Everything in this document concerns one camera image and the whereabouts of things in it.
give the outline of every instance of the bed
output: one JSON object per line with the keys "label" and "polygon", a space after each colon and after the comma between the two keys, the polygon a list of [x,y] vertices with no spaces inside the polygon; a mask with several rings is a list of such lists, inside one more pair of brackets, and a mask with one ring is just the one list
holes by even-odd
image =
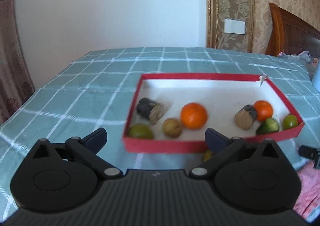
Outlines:
{"label": "bed", "polygon": [[16,209],[10,180],[39,138],[53,143],[84,137],[104,127],[108,141],[98,155],[120,168],[181,169],[201,162],[201,154],[128,153],[121,141],[125,119],[142,73],[208,72],[266,74],[296,107],[306,125],[296,139],[281,141],[295,169],[307,160],[298,145],[320,147],[319,97],[310,77],[314,68],[299,61],[211,48],[128,48],[87,53],[73,61],[0,126],[0,221]]}
{"label": "bed", "polygon": [[299,54],[308,50],[313,57],[320,57],[320,31],[292,13],[270,3],[273,30],[266,50],[267,55]]}

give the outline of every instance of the green lime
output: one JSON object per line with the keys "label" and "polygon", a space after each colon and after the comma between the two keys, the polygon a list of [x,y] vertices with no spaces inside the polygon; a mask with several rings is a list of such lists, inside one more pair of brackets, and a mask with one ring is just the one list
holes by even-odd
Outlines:
{"label": "green lime", "polygon": [[129,131],[128,136],[133,138],[154,139],[152,130],[145,124],[137,123],[133,125]]}
{"label": "green lime", "polygon": [[291,129],[298,126],[298,119],[293,114],[288,114],[282,121],[282,128],[284,130]]}

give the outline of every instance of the metal screw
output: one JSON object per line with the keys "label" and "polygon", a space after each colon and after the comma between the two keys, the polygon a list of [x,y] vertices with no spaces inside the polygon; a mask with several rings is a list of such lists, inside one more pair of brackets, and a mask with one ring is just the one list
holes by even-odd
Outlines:
{"label": "metal screw", "polygon": [[117,168],[108,168],[104,170],[104,173],[109,176],[114,176],[120,174],[120,170]]}
{"label": "metal screw", "polygon": [[204,168],[194,168],[191,170],[194,175],[205,175],[207,174],[207,170]]}

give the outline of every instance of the wooden headboard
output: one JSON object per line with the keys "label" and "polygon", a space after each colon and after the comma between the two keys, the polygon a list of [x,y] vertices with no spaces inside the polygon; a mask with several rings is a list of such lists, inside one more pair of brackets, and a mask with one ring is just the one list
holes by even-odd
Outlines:
{"label": "wooden headboard", "polygon": [[320,57],[320,31],[278,5],[269,3],[273,29],[266,55],[299,54],[309,50],[313,57]]}

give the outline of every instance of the red box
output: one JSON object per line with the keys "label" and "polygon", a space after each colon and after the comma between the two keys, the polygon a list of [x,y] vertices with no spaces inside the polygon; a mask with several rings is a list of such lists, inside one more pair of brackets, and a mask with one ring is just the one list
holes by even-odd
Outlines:
{"label": "red box", "polygon": [[[162,99],[168,100],[168,98],[169,102],[175,102],[175,104],[171,104],[167,114],[153,128],[158,137],[161,137],[161,123],[172,116],[179,118],[182,106],[188,102],[203,104],[208,111],[208,122],[198,131],[185,130],[180,139],[157,139],[156,137],[154,140],[147,140],[127,137],[126,132],[131,126],[132,120],[138,119],[135,111],[137,102],[140,98],[149,95],[150,99],[157,102],[161,102]],[[259,126],[257,121],[248,131],[237,128],[233,123],[233,116],[244,105],[253,105],[257,100],[267,100],[272,104],[274,108],[273,118],[278,120],[279,123],[287,114],[292,113],[298,118],[299,125],[285,131],[258,136],[255,136],[254,133]],[[265,138],[281,141],[297,137],[303,126],[302,118],[290,101],[268,78],[261,75],[222,73],[143,74],[131,103],[123,141],[126,150],[129,152],[196,153],[204,152],[207,149],[204,142],[204,131],[210,127],[227,137],[240,136],[245,138],[247,142],[261,142]]]}

